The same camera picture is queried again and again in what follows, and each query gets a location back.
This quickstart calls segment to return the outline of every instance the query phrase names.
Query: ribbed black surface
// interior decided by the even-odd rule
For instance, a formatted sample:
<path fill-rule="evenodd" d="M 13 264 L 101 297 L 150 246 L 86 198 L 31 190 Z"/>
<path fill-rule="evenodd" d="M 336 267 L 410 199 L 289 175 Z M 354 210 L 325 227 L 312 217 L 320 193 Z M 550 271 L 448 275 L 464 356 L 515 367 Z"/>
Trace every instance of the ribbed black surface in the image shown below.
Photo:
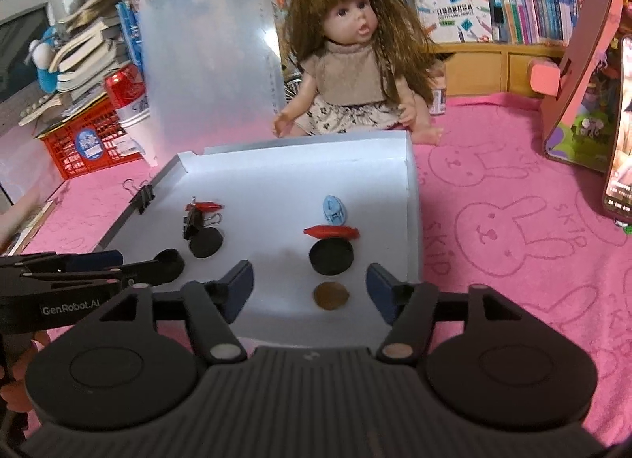
<path fill-rule="evenodd" d="M 210 368 L 150 424 L 100 434 L 45 424 L 22 448 L 33 458 L 588 458 L 601 446 L 579 424 L 479 428 L 440 405 L 414 369 L 364 349 L 260 348 Z"/>

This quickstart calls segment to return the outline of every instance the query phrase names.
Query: doll's face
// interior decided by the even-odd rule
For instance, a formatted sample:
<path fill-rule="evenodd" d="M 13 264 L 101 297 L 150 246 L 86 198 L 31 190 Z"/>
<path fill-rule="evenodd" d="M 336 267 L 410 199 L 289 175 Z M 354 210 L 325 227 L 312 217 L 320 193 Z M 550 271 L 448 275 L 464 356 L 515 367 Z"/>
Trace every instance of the doll's face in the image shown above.
<path fill-rule="evenodd" d="M 377 16 L 369 0 L 345 0 L 323 21 L 325 36 L 342 45 L 366 43 L 377 28 Z"/>

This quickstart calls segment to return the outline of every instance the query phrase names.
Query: black round object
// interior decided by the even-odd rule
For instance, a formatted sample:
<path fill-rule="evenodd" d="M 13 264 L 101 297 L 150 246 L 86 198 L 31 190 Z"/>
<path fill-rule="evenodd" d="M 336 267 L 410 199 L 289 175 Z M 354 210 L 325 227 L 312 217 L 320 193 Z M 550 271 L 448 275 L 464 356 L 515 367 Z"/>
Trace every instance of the black round object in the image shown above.
<path fill-rule="evenodd" d="M 202 228 L 189 240 L 189 249 L 196 258 L 208 258 L 213 256 L 222 247 L 224 237 L 213 226 Z"/>
<path fill-rule="evenodd" d="M 184 259 L 177 249 L 168 248 L 154 257 L 162 265 L 162 283 L 171 283 L 184 271 Z"/>
<path fill-rule="evenodd" d="M 42 422 L 91 432 L 130 428 L 170 412 L 197 384 L 194 355 L 153 328 L 96 321 L 82 330 L 28 367 L 26 391 Z"/>
<path fill-rule="evenodd" d="M 519 432 L 582 420 L 597 381 L 588 354 L 539 321 L 493 322 L 470 335 L 466 328 L 426 358 L 425 373 L 453 411 Z"/>
<path fill-rule="evenodd" d="M 345 238 L 323 238 L 310 249 L 310 262 L 319 275 L 340 275 L 352 266 L 353 246 Z"/>

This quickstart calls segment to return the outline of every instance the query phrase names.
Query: beige top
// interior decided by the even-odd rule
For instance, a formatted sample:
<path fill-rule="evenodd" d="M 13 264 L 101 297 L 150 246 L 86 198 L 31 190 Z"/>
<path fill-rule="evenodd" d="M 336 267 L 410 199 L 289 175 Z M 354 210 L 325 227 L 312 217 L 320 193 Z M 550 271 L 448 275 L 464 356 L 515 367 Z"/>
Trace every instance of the beige top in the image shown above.
<path fill-rule="evenodd" d="M 301 63 L 316 78 L 318 93 L 332 105 L 364 105 L 384 101 L 382 78 L 370 44 L 326 43 L 325 50 Z"/>

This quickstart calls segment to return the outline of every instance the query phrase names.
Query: transparent clipboard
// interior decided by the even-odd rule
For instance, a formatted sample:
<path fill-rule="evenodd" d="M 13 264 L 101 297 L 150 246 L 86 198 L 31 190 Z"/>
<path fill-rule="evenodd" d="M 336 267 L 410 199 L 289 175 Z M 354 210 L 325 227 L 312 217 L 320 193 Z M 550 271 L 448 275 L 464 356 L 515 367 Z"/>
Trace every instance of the transparent clipboard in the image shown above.
<path fill-rule="evenodd" d="M 285 96 L 270 0 L 141 0 L 139 19 L 160 166 L 273 138 Z"/>

